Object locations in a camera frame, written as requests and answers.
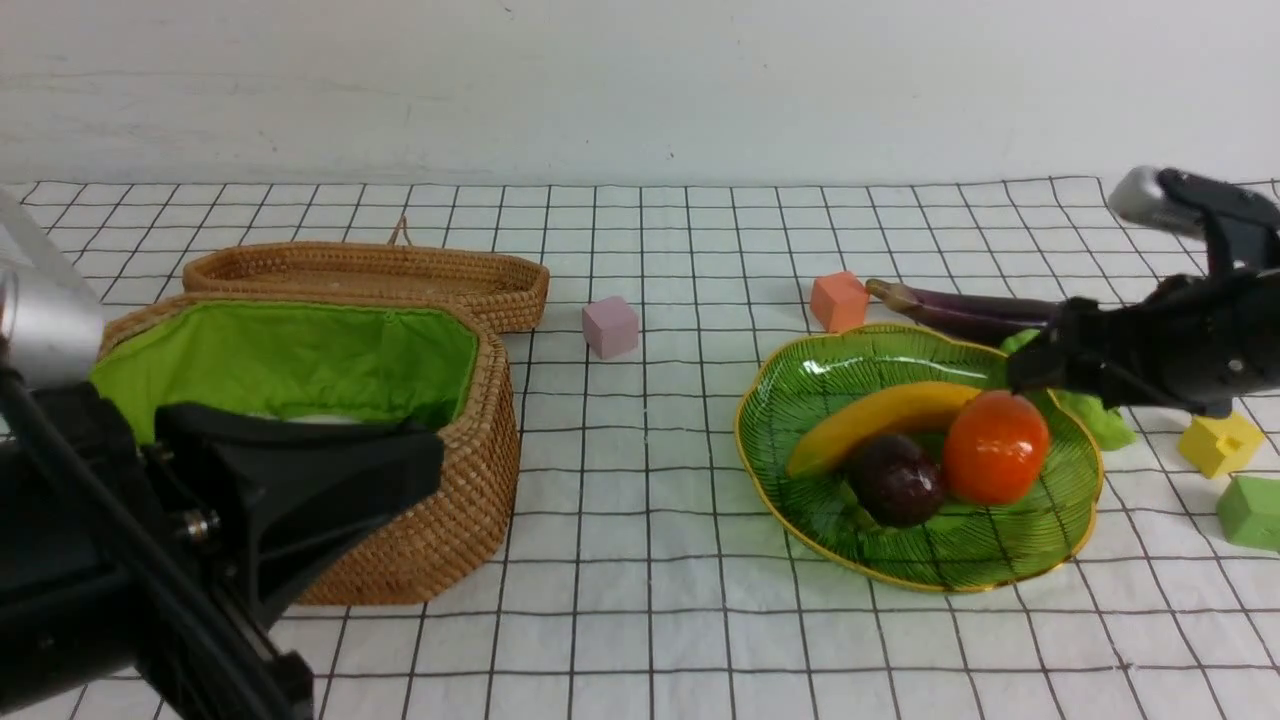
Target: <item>tomato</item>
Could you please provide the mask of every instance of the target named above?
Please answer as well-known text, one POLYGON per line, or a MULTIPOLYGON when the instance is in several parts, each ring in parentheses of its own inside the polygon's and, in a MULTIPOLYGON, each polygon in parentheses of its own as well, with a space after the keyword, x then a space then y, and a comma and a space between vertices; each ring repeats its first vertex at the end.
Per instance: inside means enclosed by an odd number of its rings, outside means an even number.
POLYGON ((1048 445, 1048 425, 1032 401, 1007 391, 984 392, 947 429, 947 488, 974 505, 1012 505, 1036 484, 1048 445))

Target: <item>orange cube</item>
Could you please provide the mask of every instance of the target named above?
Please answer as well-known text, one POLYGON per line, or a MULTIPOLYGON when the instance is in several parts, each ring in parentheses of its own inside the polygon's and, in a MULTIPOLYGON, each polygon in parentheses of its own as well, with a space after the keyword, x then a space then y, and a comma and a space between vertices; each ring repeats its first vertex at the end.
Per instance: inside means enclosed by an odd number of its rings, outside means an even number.
POLYGON ((845 270, 813 281, 809 309, 828 333, 842 333, 867 320, 870 297, 856 275, 845 270))

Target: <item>toy block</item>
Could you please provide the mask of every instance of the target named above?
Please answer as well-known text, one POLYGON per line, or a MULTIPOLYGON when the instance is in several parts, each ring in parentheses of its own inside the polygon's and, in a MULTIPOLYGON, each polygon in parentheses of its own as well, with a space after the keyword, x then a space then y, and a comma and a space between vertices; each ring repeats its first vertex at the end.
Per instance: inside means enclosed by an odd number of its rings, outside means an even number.
POLYGON ((600 360, 631 352, 640 345, 640 315, 614 295, 582 307, 582 334, 600 360))
POLYGON ((867 320, 868 302, 861 281, 846 270, 813 281, 809 309, 828 333, 842 333, 867 320))
POLYGON ((1217 500, 1226 542, 1280 551, 1280 480, 1235 475, 1217 500))
POLYGON ((1239 413, 1230 416, 1192 418, 1178 441, 1178 452, 1206 478, 1244 469, 1266 436, 1239 413))

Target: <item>basket lid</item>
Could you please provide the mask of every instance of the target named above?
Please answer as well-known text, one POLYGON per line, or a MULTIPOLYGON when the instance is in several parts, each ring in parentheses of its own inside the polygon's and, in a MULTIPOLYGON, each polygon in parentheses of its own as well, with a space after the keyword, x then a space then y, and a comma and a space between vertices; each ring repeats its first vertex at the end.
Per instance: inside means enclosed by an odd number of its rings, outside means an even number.
POLYGON ((228 247, 188 263, 187 292, 230 292, 270 300, 323 295, 397 301, 449 301, 498 333, 527 332, 541 322, 550 270, 513 255, 420 247, 406 219, 385 245, 279 242, 228 247))

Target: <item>white wall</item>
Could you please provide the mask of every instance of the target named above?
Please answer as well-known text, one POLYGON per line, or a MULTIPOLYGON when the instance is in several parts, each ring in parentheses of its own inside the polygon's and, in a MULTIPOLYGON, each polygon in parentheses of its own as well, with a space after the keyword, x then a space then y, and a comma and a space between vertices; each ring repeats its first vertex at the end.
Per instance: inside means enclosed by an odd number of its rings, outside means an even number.
POLYGON ((3 0, 0 181, 1270 178, 1277 28, 1276 0, 3 0))

